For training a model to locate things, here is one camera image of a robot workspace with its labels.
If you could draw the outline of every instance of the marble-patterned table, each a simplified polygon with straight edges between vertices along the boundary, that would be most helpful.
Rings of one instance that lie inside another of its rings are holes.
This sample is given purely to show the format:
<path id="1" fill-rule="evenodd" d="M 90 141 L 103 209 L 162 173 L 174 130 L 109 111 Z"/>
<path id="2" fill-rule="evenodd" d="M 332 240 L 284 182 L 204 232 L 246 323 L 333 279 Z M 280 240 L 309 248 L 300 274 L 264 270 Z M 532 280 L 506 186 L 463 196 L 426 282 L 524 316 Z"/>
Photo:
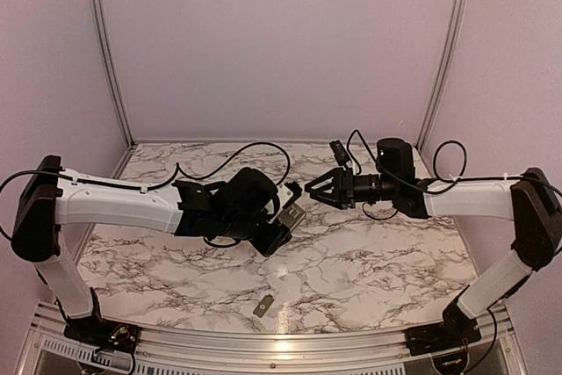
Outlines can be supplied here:
<path id="1" fill-rule="evenodd" d="M 243 144 L 143 144 L 124 180 L 155 182 L 179 162 L 192 175 L 215 169 Z M 282 144 L 292 159 L 288 180 L 305 183 L 333 168 L 328 144 Z M 374 172 L 357 150 L 364 173 Z M 428 175 L 419 156 L 419 177 Z M 242 166 L 273 180 L 285 170 L 276 150 L 240 155 L 213 182 Z M 320 333 L 389 328 L 440 318 L 444 306 L 475 278 L 460 235 L 449 218 L 411 220 L 401 214 L 374 221 L 360 209 L 340 211 L 299 200 L 305 221 L 274 256 L 248 242 L 213 249 L 199 238 L 142 228 L 97 226 L 79 270 L 97 291 L 107 317 L 176 328 L 229 332 Z M 388 205 L 367 207 L 387 215 Z M 253 314 L 271 294 L 263 318 Z"/>

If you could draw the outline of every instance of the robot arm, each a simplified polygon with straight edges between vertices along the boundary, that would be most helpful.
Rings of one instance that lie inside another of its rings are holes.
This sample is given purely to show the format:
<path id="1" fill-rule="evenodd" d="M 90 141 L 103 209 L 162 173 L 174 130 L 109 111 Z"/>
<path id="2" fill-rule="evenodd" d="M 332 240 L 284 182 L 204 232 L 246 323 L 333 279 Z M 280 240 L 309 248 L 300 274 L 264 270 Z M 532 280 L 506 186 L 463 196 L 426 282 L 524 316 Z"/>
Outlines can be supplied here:
<path id="1" fill-rule="evenodd" d="M 445 308 L 443 322 L 407 330 L 407 346 L 413 356 L 479 341 L 476 318 L 499 299 L 515 293 L 556 254 L 562 239 L 562 207 L 552 190 L 544 186 L 548 181 L 540 169 L 528 169 L 516 180 L 462 181 L 435 195 L 425 192 L 444 191 L 450 184 L 416 179 L 412 147 L 403 140 L 378 142 L 377 166 L 383 171 L 377 175 L 354 175 L 341 142 L 330 145 L 342 167 L 305 185 L 312 199 L 340 209 L 355 207 L 356 202 L 388 200 L 399 212 L 416 219 L 471 215 L 515 223 L 511 250 Z"/>
<path id="2" fill-rule="evenodd" d="M 305 213 L 295 201 L 298 184 L 276 186 L 262 172 L 244 168 L 230 181 L 176 180 L 151 187 L 84 175 L 45 157 L 21 194 L 11 246 L 35 265 L 59 300 L 65 335 L 98 347 L 131 353 L 138 327 L 102 318 L 97 296 L 82 280 L 67 251 L 61 226 L 96 223 L 145 227 L 176 236 L 222 236 L 249 241 L 270 256 L 291 238 Z"/>

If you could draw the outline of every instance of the white wall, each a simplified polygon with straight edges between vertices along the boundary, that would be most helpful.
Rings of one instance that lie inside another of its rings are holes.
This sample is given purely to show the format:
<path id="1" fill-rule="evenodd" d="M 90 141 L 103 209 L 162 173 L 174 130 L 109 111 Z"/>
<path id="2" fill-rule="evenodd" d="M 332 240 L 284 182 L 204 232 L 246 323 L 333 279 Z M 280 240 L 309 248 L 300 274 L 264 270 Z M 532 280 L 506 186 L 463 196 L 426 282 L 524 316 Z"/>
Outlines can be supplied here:
<path id="1" fill-rule="evenodd" d="M 562 0 L 468 0 L 457 51 L 426 158 L 446 139 L 469 151 L 469 174 L 543 168 L 562 186 Z M 440 169 L 457 174 L 458 157 Z M 461 219 L 480 270 L 508 250 L 512 224 Z M 562 259 L 508 301 L 530 375 L 562 368 Z"/>
<path id="2" fill-rule="evenodd" d="M 138 139 L 415 140 L 452 0 L 104 0 Z"/>
<path id="3" fill-rule="evenodd" d="M 0 0 L 0 180 L 44 155 L 110 175 L 125 148 L 112 108 L 90 0 Z M 2 192 L 0 222 L 12 230 L 24 180 Z M 79 230 L 68 231 L 76 243 Z M 37 300 L 33 266 L 0 238 L 0 372 L 13 373 Z"/>

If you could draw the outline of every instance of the wire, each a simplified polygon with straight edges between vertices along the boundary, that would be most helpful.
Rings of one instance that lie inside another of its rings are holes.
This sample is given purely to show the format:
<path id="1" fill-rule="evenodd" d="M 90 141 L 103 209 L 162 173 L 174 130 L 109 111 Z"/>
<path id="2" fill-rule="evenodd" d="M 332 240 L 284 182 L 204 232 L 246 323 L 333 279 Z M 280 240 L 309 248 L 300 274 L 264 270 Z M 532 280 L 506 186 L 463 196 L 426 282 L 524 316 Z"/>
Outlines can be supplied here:
<path id="1" fill-rule="evenodd" d="M 228 249 L 228 248 L 232 248 L 233 246 L 239 245 L 241 240 L 240 239 L 234 239 L 234 243 L 228 243 L 228 245 L 219 245 L 217 243 L 211 242 L 207 237 L 204 237 L 203 242 L 205 242 L 209 246 L 212 246 L 213 248 Z"/>
<path id="2" fill-rule="evenodd" d="M 353 153 L 349 149 L 349 145 L 351 143 L 351 139 L 353 138 L 354 132 L 352 132 L 351 135 L 349 136 L 348 141 L 345 144 L 345 149 L 348 151 L 348 155 L 351 157 L 351 160 L 353 160 L 355 162 L 355 164 L 357 165 L 357 174 L 355 176 L 359 176 L 363 172 L 363 168 L 361 167 L 361 164 L 359 163 L 359 161 L 355 158 L 355 156 L 353 155 Z"/>
<path id="3" fill-rule="evenodd" d="M 394 214 L 391 215 L 390 217 L 375 217 L 374 215 L 368 213 L 367 210 L 365 210 L 365 204 L 366 203 L 363 202 L 363 204 L 361 205 L 361 209 L 363 210 L 363 214 L 365 214 L 367 217 L 369 217 L 370 219 L 375 220 L 375 221 L 387 221 L 387 220 L 390 220 L 390 219 L 396 217 L 396 214 L 398 214 L 398 210 L 395 210 Z"/>
<path id="4" fill-rule="evenodd" d="M 160 183 L 160 184 L 155 184 L 152 186 L 149 186 L 147 188 L 148 191 L 154 191 L 156 189 L 160 189 L 164 186 L 167 186 L 168 184 L 170 184 L 177 176 L 177 173 L 179 172 L 179 164 L 176 164 L 176 170 L 174 171 L 174 174 L 169 177 L 168 179 L 166 179 L 164 182 Z M 9 182 L 11 182 L 14 179 L 17 179 L 18 177 L 23 177 L 23 176 L 31 176 L 31 175 L 38 175 L 38 176 L 48 176 L 48 177 L 55 177 L 58 179 L 64 179 L 64 180 L 69 180 L 69 181 L 74 181 L 75 179 L 69 175 L 62 175 L 60 173 L 55 173 L 52 171 L 44 171 L 44 170 L 23 170 L 23 171 L 19 171 L 17 173 L 14 173 L 11 176 L 8 176 L 3 182 L 2 184 L 0 184 L 0 193 L 2 193 L 2 191 L 4 190 L 4 188 L 8 185 Z M 141 191 L 142 186 L 135 186 L 135 185 L 130 185 L 130 184 L 114 184 L 112 182 L 104 182 L 104 181 L 99 181 L 99 180 L 91 180 L 91 179 L 86 179 L 86 178 L 77 178 L 76 182 L 79 184 L 94 184 L 96 186 L 105 186 L 105 187 L 109 187 L 109 188 L 117 188 L 117 189 L 125 189 L 128 191 Z M 11 236 L 9 236 L 6 231 L 4 230 L 4 228 L 0 225 L 0 234 L 9 242 L 11 242 Z"/>
<path id="5" fill-rule="evenodd" d="M 359 138 L 361 139 L 361 142 L 363 143 L 365 149 L 367 150 L 367 153 L 369 153 L 369 156 L 371 157 L 371 159 L 375 162 L 375 164 L 377 164 L 377 168 L 381 173 L 384 173 L 385 175 L 388 175 L 389 177 L 391 177 L 392 179 L 396 180 L 398 183 L 403 184 L 415 191 L 419 191 L 422 193 L 427 193 L 428 195 L 441 195 L 444 194 L 445 192 L 450 191 L 451 189 L 453 189 L 455 186 L 457 186 L 458 182 L 460 180 L 464 180 L 462 179 L 462 176 L 464 175 L 464 173 L 460 174 L 458 176 L 458 178 L 453 181 L 452 183 L 449 184 L 449 186 L 447 186 L 446 188 L 441 189 L 440 191 L 429 191 L 427 189 L 422 189 L 419 188 L 418 186 L 414 185 L 414 184 L 410 184 L 409 182 L 399 178 L 398 176 L 394 175 L 391 171 L 385 169 L 381 164 L 380 161 L 377 159 L 377 157 L 372 153 L 371 151 L 371 147 L 369 147 L 369 144 L 367 143 L 367 141 L 365 140 L 365 138 L 363 137 L 363 135 L 361 134 L 361 132 L 358 129 L 355 129 L 350 137 L 353 137 L 355 134 L 357 134 L 357 136 L 359 136 Z"/>
<path id="6" fill-rule="evenodd" d="M 284 180 L 287 178 L 287 175 L 289 174 L 289 171 L 291 169 L 291 157 L 289 156 L 289 154 L 279 145 L 277 144 L 273 144 L 271 142 L 265 142 L 265 141 L 260 141 L 260 142 L 252 142 L 242 148 L 240 148 L 238 151 L 236 151 L 234 154 L 232 154 L 225 162 L 223 162 L 217 169 L 215 169 L 214 171 L 212 171 L 211 173 L 209 173 L 206 176 L 202 176 L 202 177 L 192 177 L 187 175 L 179 166 L 179 163 L 176 163 L 176 168 L 174 169 L 174 173 L 172 174 L 172 176 L 170 176 L 168 179 L 164 180 L 163 182 L 159 183 L 159 184 L 153 184 L 150 186 L 147 186 L 146 189 L 147 191 L 155 191 L 158 189 L 163 188 L 164 186 L 168 186 L 169 184 L 171 184 L 177 177 L 178 173 L 181 173 L 182 175 L 184 175 L 185 177 L 187 177 L 188 179 L 191 180 L 205 180 L 208 177 L 214 176 L 215 174 L 217 174 L 219 171 L 221 171 L 222 169 L 224 169 L 224 167 L 231 162 L 238 154 L 240 154 L 241 152 L 243 152 L 244 150 L 257 146 L 257 145 L 267 145 L 270 147 L 274 147 L 276 149 L 278 149 L 279 151 L 281 151 L 286 160 L 287 160 L 287 167 L 285 170 L 285 173 L 283 174 L 283 176 L 281 177 L 281 179 L 279 180 L 279 182 L 277 182 L 277 185 L 280 185 L 284 182 Z M 0 193 L 2 193 L 2 191 L 4 190 L 4 188 L 6 187 L 6 185 L 11 182 L 14 179 L 17 179 L 18 177 L 23 177 L 23 176 L 31 176 L 31 175 L 39 175 L 39 176 L 49 176 L 49 177 L 56 177 L 58 179 L 64 179 L 64 180 L 69 180 L 69 181 L 74 181 L 76 183 L 79 184 L 90 184 L 90 185 L 95 185 L 95 186 L 104 186 L 106 188 L 115 188 L 115 189 L 123 189 L 126 191 L 142 191 L 144 189 L 144 186 L 139 186 L 139 185 L 131 185 L 131 184 L 116 184 L 113 182 L 106 182 L 106 181 L 101 181 L 101 180 L 93 180 L 93 179 L 87 179 L 87 178 L 80 178 L 78 177 L 76 180 L 68 175 L 63 175 L 60 173 L 55 173 L 55 172 L 51 172 L 51 171 L 44 171 L 44 170 L 23 170 L 23 171 L 19 171 L 17 173 L 14 173 L 13 175 L 7 177 L 2 184 L 0 184 Z M 0 234 L 4 237 L 4 239 L 6 239 L 7 241 L 11 242 L 11 236 L 9 236 L 6 231 L 4 230 L 4 228 L 2 227 L 2 225 L 0 225 Z"/>
<path id="7" fill-rule="evenodd" d="M 441 195 L 441 194 L 444 194 L 445 192 L 453 189 L 455 186 L 457 186 L 457 184 L 464 183 L 464 182 L 519 180 L 519 181 L 529 182 L 531 184 L 541 184 L 542 186 L 544 186 L 545 188 L 555 192 L 559 197 L 562 198 L 562 191 L 559 188 L 557 188 L 556 186 L 553 186 L 552 184 L 549 184 L 548 182 L 545 182 L 543 180 L 535 179 L 534 177 L 526 177 L 526 176 L 464 177 L 465 171 L 466 171 L 466 166 L 467 166 L 467 163 L 468 163 L 468 153 L 466 151 L 466 147 L 462 144 L 462 142 L 455 141 L 455 140 L 449 140 L 449 141 L 443 142 L 441 145 L 439 145 L 439 147 L 437 147 L 437 150 L 433 155 L 433 172 L 436 175 L 436 178 L 441 182 L 445 182 L 446 184 L 449 184 L 449 186 L 441 189 L 440 191 L 430 191 L 428 189 L 422 189 L 422 188 L 419 188 L 418 186 L 415 186 L 413 184 L 410 184 L 410 183 L 406 182 L 405 180 L 402 180 L 401 178 L 397 177 L 392 172 L 390 172 L 389 170 L 387 170 L 383 166 L 381 166 L 377 157 L 372 153 L 371 148 L 369 147 L 369 144 L 367 143 L 367 141 L 365 140 L 365 138 L 363 137 L 363 135 L 361 134 L 361 132 L 358 129 L 355 129 L 351 133 L 351 135 L 348 138 L 348 143 L 350 142 L 350 140 L 353 138 L 353 136 L 355 134 L 357 134 L 359 136 L 359 138 L 361 139 L 361 142 L 363 143 L 365 149 L 367 150 L 367 153 L 369 153 L 369 156 L 371 157 L 371 159 L 375 162 L 375 164 L 377 164 L 377 167 L 378 167 L 378 169 L 380 170 L 381 173 L 384 173 L 384 174 L 388 175 L 389 177 L 393 178 L 394 180 L 396 180 L 400 184 L 403 184 L 403 185 L 405 185 L 405 186 L 407 186 L 407 187 L 409 187 L 409 188 L 411 188 L 415 191 L 418 191 L 418 192 L 426 193 L 428 195 Z M 439 175 L 439 173 L 437 171 L 437 158 L 439 156 L 439 153 L 442 151 L 442 149 L 444 147 L 446 147 L 447 145 L 450 145 L 450 144 L 454 144 L 454 145 L 459 146 L 463 151 L 463 167 L 462 167 L 459 175 L 454 180 L 444 179 L 443 177 L 441 177 Z M 558 248 L 558 250 L 554 253 L 554 256 L 557 256 L 560 253 L 562 253 L 562 246 L 560 246 L 560 248 Z"/>
<path id="8" fill-rule="evenodd" d="M 468 152 L 466 151 L 466 147 L 463 145 L 462 142 L 460 141 L 455 141 L 455 140 L 448 140 L 445 142 L 442 142 L 441 145 L 439 147 L 437 147 L 436 152 L 433 154 L 433 174 L 436 175 L 436 178 L 438 180 L 440 180 L 441 182 L 445 182 L 445 183 L 453 183 L 454 180 L 450 180 L 450 179 L 443 179 L 441 176 L 439 176 L 439 172 L 437 171 L 437 158 L 439 157 L 439 153 L 441 153 L 441 150 L 450 145 L 458 145 L 462 150 L 463 150 L 463 167 L 460 170 L 460 177 L 466 172 L 466 165 L 468 164 Z"/>
<path id="9" fill-rule="evenodd" d="M 495 315 L 490 308 L 488 308 L 488 313 L 490 314 L 490 316 L 492 317 L 492 320 L 494 321 L 494 338 L 492 339 L 492 342 L 490 343 L 490 347 L 488 348 L 488 350 L 486 350 L 486 353 L 484 353 L 482 355 L 482 357 L 473 366 L 470 367 L 470 369 L 467 369 L 465 372 L 463 372 L 464 375 L 474 371 L 474 369 L 476 369 L 476 367 L 479 364 L 481 364 L 484 361 L 484 359 L 486 359 L 488 357 L 488 355 L 494 349 L 495 342 L 498 339 L 498 321 L 495 319 Z"/>
<path id="10" fill-rule="evenodd" d="M 182 169 L 179 170 L 179 172 L 184 175 L 184 177 L 187 177 L 190 180 L 195 180 L 195 181 L 200 181 L 200 180 L 205 180 L 208 179 L 209 177 L 212 177 L 214 175 L 216 175 L 217 173 L 219 173 L 221 170 L 223 170 L 231 161 L 233 161 L 233 159 L 238 156 L 239 154 L 241 154 L 242 152 L 244 152 L 245 150 L 247 150 L 248 148 L 252 148 L 252 147 L 256 147 L 258 145 L 265 145 L 268 147 L 273 147 L 278 149 L 284 156 L 285 159 L 287 161 L 287 167 L 285 169 L 285 173 L 281 176 L 281 179 L 279 179 L 279 181 L 277 182 L 277 186 L 279 186 L 280 184 L 282 184 L 285 179 L 287 178 L 287 175 L 289 175 L 289 171 L 291 170 L 291 157 L 289 156 L 289 154 L 278 144 L 274 144 L 272 142 L 266 142 L 266 141 L 258 141 L 258 142 L 252 142 L 248 145 L 245 145 L 244 147 L 240 148 L 238 151 L 236 151 L 235 153 L 233 153 L 232 155 L 230 155 L 230 157 L 227 158 L 226 161 L 224 161 L 218 168 L 216 168 L 215 170 L 213 170 L 211 173 L 209 173 L 208 175 L 204 175 L 204 176 L 191 176 L 188 175 L 187 173 L 185 173 Z"/>

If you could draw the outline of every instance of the black cable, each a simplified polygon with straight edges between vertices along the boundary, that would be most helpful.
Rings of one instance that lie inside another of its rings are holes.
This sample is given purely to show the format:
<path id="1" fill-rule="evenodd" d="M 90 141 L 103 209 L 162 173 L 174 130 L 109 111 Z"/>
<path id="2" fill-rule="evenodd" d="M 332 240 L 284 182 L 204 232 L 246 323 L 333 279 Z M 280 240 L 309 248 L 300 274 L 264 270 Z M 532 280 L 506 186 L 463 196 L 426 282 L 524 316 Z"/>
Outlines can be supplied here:
<path id="1" fill-rule="evenodd" d="M 93 350 L 90 356 L 90 361 L 93 364 L 100 364 L 99 362 L 97 362 L 95 359 L 95 356 L 100 352 L 100 351 L 104 351 L 104 350 L 111 350 L 114 351 L 114 349 L 112 349 L 111 347 L 98 347 L 97 349 Z M 131 357 L 131 370 L 127 373 L 127 375 L 133 375 L 134 370 L 137 369 L 137 359 L 134 357 L 134 351 L 130 351 L 129 352 L 129 356 Z M 110 366 L 104 365 L 107 369 L 111 370 Z"/>
<path id="2" fill-rule="evenodd" d="M 463 150 L 463 167 L 460 170 L 460 172 L 458 173 L 460 176 L 462 176 L 465 172 L 466 172 L 466 165 L 468 164 L 468 152 L 466 151 L 466 147 L 463 145 L 462 142 L 460 141 L 455 141 L 455 140 L 448 140 L 445 142 L 442 142 L 441 145 L 439 147 L 437 147 L 436 152 L 433 154 L 433 174 L 436 175 L 436 178 L 438 180 L 440 180 L 441 182 L 445 182 L 445 183 L 453 183 L 454 180 L 450 180 L 450 179 L 443 179 L 441 176 L 439 176 L 439 173 L 437 172 L 437 158 L 439 156 L 439 153 L 441 153 L 441 150 L 450 145 L 458 145 L 462 150 Z"/>
<path id="3" fill-rule="evenodd" d="M 236 151 L 234 154 L 232 154 L 225 162 L 223 162 L 217 169 L 215 169 L 214 171 L 212 171 L 211 173 L 209 173 L 206 176 L 202 176 L 202 177 L 192 177 L 187 175 L 179 166 L 179 163 L 176 163 L 176 168 L 174 170 L 174 173 L 172 174 L 171 177 L 169 177 L 168 179 L 164 180 L 163 182 L 159 183 L 159 184 L 154 184 L 154 185 L 150 185 L 146 187 L 147 191 L 155 191 L 157 189 L 161 189 L 164 186 L 168 186 L 169 184 L 171 184 L 177 177 L 178 173 L 181 173 L 182 175 L 184 175 L 185 177 L 187 177 L 188 179 L 191 180 L 205 180 L 208 177 L 211 177 L 215 174 L 217 174 L 219 171 L 221 171 L 222 169 L 224 169 L 224 167 L 231 162 L 238 154 L 240 154 L 241 152 L 243 152 L 244 150 L 257 146 L 257 145 L 266 145 L 266 146 L 270 146 L 273 148 L 278 149 L 279 151 L 281 151 L 286 160 L 287 160 L 287 168 L 285 170 L 285 173 L 283 174 L 283 176 L 281 177 L 281 179 L 279 180 L 279 182 L 277 182 L 277 185 L 280 185 L 284 182 L 284 180 L 287 178 L 287 175 L 289 174 L 289 171 L 291 170 L 291 157 L 289 156 L 289 154 L 279 145 L 277 144 L 273 144 L 271 142 L 265 142 L 265 141 L 260 141 L 260 142 L 252 142 L 242 148 L 240 148 L 238 151 Z M 14 173 L 13 175 L 7 177 L 2 184 L 0 184 L 0 193 L 2 193 L 2 191 L 4 190 L 4 188 L 6 187 L 6 185 L 11 182 L 12 180 L 18 178 L 18 177 L 22 177 L 22 176 L 30 176 L 30 175 L 40 175 L 40 176 L 50 176 L 50 177 L 56 177 L 59 179 L 65 179 L 65 180 L 69 180 L 69 181 L 75 181 L 78 184 L 90 184 L 90 185 L 95 185 L 95 186 L 104 186 L 107 188 L 115 188 L 115 189 L 124 189 L 126 191 L 142 191 L 144 189 L 143 186 L 138 186 L 138 185 L 131 185 L 131 184 L 116 184 L 113 182 L 106 182 L 106 181 L 100 181 L 100 180 L 93 180 L 93 179 L 88 179 L 88 178 L 80 178 L 78 177 L 76 180 L 68 175 L 62 175 L 60 173 L 55 173 L 55 172 L 50 172 L 50 171 L 44 171 L 44 170 L 23 170 L 23 171 L 19 171 L 18 173 Z M 2 228 L 2 226 L 0 225 L 0 234 L 9 242 L 11 242 L 11 236 L 9 236 L 6 231 Z"/>
<path id="4" fill-rule="evenodd" d="M 357 174 L 355 176 L 359 176 L 363 172 L 363 168 L 361 167 L 361 164 L 359 163 L 359 161 L 355 158 L 355 156 L 353 155 L 353 153 L 349 149 L 349 145 L 351 143 L 351 138 L 353 138 L 354 132 L 352 132 L 351 135 L 349 136 L 348 141 L 345 144 L 345 149 L 348 151 L 348 155 L 349 155 L 349 157 L 351 157 L 351 160 L 353 160 L 355 162 L 355 164 L 357 165 Z"/>
<path id="5" fill-rule="evenodd" d="M 460 180 L 463 180 L 463 179 L 461 179 L 463 174 L 461 174 L 461 175 L 459 175 L 458 179 L 456 179 L 454 182 L 450 183 L 449 186 L 447 186 L 444 189 L 441 189 L 440 191 L 429 191 L 427 189 L 419 188 L 418 186 L 416 186 L 414 184 L 410 184 L 409 182 L 399 178 L 398 176 L 394 175 L 391 171 L 389 171 L 389 170 L 385 169 L 383 166 L 381 166 L 380 162 L 378 161 L 377 157 L 372 153 L 371 147 L 369 147 L 369 144 L 367 143 L 367 141 L 365 140 L 365 138 L 363 137 L 361 132 L 358 129 L 355 129 L 351 133 L 351 137 L 355 134 L 357 134 L 357 136 L 359 136 L 359 138 L 361 139 L 361 142 L 363 143 L 365 149 L 367 150 L 367 153 L 369 153 L 369 156 L 371 157 L 371 159 L 375 162 L 375 164 L 377 164 L 377 168 L 380 170 L 381 173 L 384 173 L 384 174 L 390 176 L 392 179 L 396 180 L 398 183 L 403 184 L 403 185 L 405 185 L 405 186 L 407 186 L 407 187 L 409 187 L 409 188 L 411 188 L 415 191 L 427 193 L 428 195 L 441 195 L 441 194 L 443 194 L 445 192 L 448 192 L 451 189 L 453 189 L 455 186 L 457 186 L 457 184 Z"/>
<path id="6" fill-rule="evenodd" d="M 155 184 L 155 185 L 147 187 L 147 191 L 154 191 L 156 189 L 160 189 L 164 186 L 167 186 L 168 184 L 170 184 L 176 178 L 179 170 L 180 170 L 179 164 L 176 164 L 176 170 L 174 171 L 174 174 L 171 177 L 166 179 L 164 182 L 161 182 L 160 184 Z M 18 177 L 31 176 L 31 175 L 49 176 L 49 177 L 55 177 L 55 178 L 58 178 L 58 179 L 75 181 L 75 179 L 73 177 L 69 176 L 69 175 L 62 175 L 60 173 L 55 173 L 55 172 L 52 172 L 52 171 L 23 170 L 23 171 L 19 171 L 17 173 L 14 173 L 13 175 L 8 176 L 2 182 L 2 184 L 0 184 L 0 193 L 2 193 L 2 191 L 4 190 L 6 185 L 9 182 L 11 182 L 12 180 L 17 179 Z M 80 178 L 80 177 L 78 177 L 76 179 L 76 183 L 78 183 L 78 184 L 93 184 L 93 185 L 96 185 L 96 186 L 104 186 L 104 187 L 116 188 L 116 189 L 125 189 L 127 191 L 141 191 L 142 190 L 142 186 L 134 186 L 134 185 L 130 185 L 130 184 L 114 184 L 112 182 L 104 182 L 104 181 L 92 180 L 92 179 L 86 179 L 86 178 Z M 4 228 L 1 225 L 0 225 L 0 234 L 6 240 L 11 242 L 11 236 L 9 236 L 6 233 L 6 231 L 4 230 Z"/>
<path id="7" fill-rule="evenodd" d="M 215 170 L 213 170 L 211 173 L 209 173 L 208 175 L 204 175 L 204 176 L 191 176 L 188 175 L 187 173 L 185 173 L 182 169 L 179 170 L 179 172 L 184 175 L 184 177 L 190 179 L 190 180 L 195 180 L 195 181 L 201 181 L 201 180 L 205 180 L 208 179 L 209 177 L 212 177 L 214 175 L 216 175 L 217 173 L 219 173 L 221 170 L 223 170 L 231 161 L 233 161 L 233 159 L 241 154 L 242 152 L 244 152 L 245 150 L 247 150 L 248 148 L 252 148 L 252 147 L 256 147 L 258 145 L 265 145 L 268 147 L 273 147 L 278 149 L 284 156 L 285 159 L 287 161 L 287 168 L 285 170 L 285 173 L 281 176 L 281 179 L 279 179 L 279 181 L 277 182 L 277 185 L 282 184 L 285 179 L 287 178 L 287 175 L 289 175 L 289 171 L 291 170 L 291 157 L 289 156 L 289 154 L 278 144 L 274 144 L 272 142 L 266 142 L 266 141 L 258 141 L 258 142 L 252 142 L 248 145 L 245 145 L 244 147 L 240 148 L 238 151 L 236 151 L 235 153 L 233 153 L 232 155 L 230 155 L 230 157 L 227 158 L 227 160 L 225 162 L 223 162 L 218 168 L 216 168 Z"/>
<path id="8" fill-rule="evenodd" d="M 367 212 L 367 210 L 365 210 L 365 204 L 366 202 L 363 202 L 361 205 L 361 209 L 363 210 L 363 214 L 365 214 L 367 217 L 369 217 L 371 220 L 375 220 L 375 221 L 387 221 L 390 219 L 393 219 L 394 217 L 396 217 L 396 214 L 398 214 L 398 210 L 395 210 L 393 215 L 391 215 L 390 217 L 375 217 L 374 215 L 370 214 Z"/>
<path id="9" fill-rule="evenodd" d="M 228 245 L 219 245 L 217 243 L 211 242 L 209 239 L 204 237 L 203 242 L 205 242 L 209 246 L 212 246 L 213 248 L 228 249 L 228 248 L 232 248 L 233 246 L 239 245 L 241 240 L 240 239 L 234 239 L 234 243 L 228 243 Z"/>
<path id="10" fill-rule="evenodd" d="M 484 355 L 482 355 L 482 357 L 480 359 L 478 359 L 478 362 L 476 362 L 473 366 L 471 366 L 470 369 L 467 369 L 466 371 L 464 371 L 463 372 L 464 375 L 474 371 L 474 369 L 479 364 L 481 364 L 484 361 L 484 359 L 486 359 L 488 357 L 488 355 L 494 349 L 495 342 L 498 339 L 498 321 L 495 319 L 495 315 L 490 308 L 488 308 L 488 312 L 490 313 L 490 316 L 492 317 L 492 320 L 494 321 L 494 338 L 492 339 L 492 342 L 490 343 L 490 347 L 488 348 L 488 350 L 486 350 L 486 353 L 484 353 Z"/>

